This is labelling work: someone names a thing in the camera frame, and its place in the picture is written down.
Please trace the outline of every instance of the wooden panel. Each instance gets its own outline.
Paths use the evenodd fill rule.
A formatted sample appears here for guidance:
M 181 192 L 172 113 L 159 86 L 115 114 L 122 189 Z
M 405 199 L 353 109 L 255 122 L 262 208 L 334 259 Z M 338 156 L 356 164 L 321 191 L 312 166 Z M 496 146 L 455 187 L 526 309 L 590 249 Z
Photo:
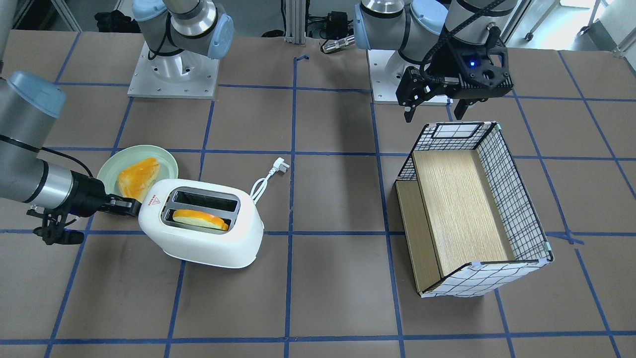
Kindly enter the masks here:
M 477 153 L 413 153 L 443 276 L 467 262 L 512 260 L 512 250 Z
M 417 292 L 422 292 L 437 283 L 441 276 L 420 194 L 420 185 L 416 181 L 398 181 L 396 188 L 415 275 L 415 286 Z

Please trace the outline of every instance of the tiled surface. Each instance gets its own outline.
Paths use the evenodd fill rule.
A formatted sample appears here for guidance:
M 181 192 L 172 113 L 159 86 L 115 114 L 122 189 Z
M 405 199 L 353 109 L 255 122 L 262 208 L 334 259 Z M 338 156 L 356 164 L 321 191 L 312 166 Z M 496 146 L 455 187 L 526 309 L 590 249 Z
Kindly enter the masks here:
M 0 199 L 0 356 L 634 355 L 636 82 L 622 60 L 511 49 L 515 92 L 465 120 L 501 124 L 556 261 L 483 297 L 421 299 L 393 181 L 422 126 L 454 104 L 407 124 L 400 107 L 370 103 L 364 52 L 260 38 L 235 38 L 213 103 L 129 99 L 141 44 L 17 31 L 5 59 L 61 75 L 68 100 L 46 145 L 94 174 L 117 150 L 154 144 L 180 178 L 249 192 L 285 158 L 258 203 L 259 255 L 241 270 L 181 262 L 134 218 L 103 213 L 72 226 L 87 229 L 82 247 L 48 247 L 28 206 Z

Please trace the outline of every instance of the metal plate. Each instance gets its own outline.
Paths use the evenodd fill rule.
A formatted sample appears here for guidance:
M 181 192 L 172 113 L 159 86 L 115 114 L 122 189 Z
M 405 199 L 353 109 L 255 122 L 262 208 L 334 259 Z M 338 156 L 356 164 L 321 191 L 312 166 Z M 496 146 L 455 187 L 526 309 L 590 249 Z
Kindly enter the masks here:
M 397 104 L 396 90 L 398 86 L 389 81 L 384 70 L 393 50 L 368 50 L 369 74 L 371 76 L 371 88 L 373 89 L 373 102 L 384 104 Z M 430 101 L 422 103 L 423 106 L 446 106 L 453 100 L 446 96 L 435 96 Z
M 202 69 L 197 77 L 184 82 L 166 82 L 154 74 L 148 61 L 148 45 L 144 42 L 130 81 L 128 95 L 146 98 L 214 99 L 219 60 L 205 56 L 201 56 L 201 60 Z

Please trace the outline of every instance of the white toaster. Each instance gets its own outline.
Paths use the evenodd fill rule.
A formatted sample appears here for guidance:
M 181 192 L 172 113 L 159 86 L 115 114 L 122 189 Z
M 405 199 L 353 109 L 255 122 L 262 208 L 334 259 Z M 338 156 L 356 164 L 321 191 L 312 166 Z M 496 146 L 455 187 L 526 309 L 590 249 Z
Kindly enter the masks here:
M 227 231 L 175 222 L 178 209 L 222 218 Z M 242 190 L 185 179 L 156 182 L 139 210 L 141 229 L 177 259 L 222 268 L 244 268 L 256 259 L 265 229 L 256 205 Z

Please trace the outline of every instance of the plate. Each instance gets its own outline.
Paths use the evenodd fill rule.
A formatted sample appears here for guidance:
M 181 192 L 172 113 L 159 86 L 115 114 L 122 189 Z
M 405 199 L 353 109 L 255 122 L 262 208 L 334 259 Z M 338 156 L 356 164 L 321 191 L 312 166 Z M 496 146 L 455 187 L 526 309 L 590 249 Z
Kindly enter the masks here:
M 157 181 L 163 179 L 176 179 L 179 176 L 179 167 L 172 154 L 166 149 L 154 145 L 136 145 L 126 148 L 110 157 L 97 174 L 97 179 L 104 183 L 106 194 L 123 196 L 117 187 L 117 176 L 127 167 L 137 164 L 146 158 L 154 157 L 159 162 L 159 174 Z

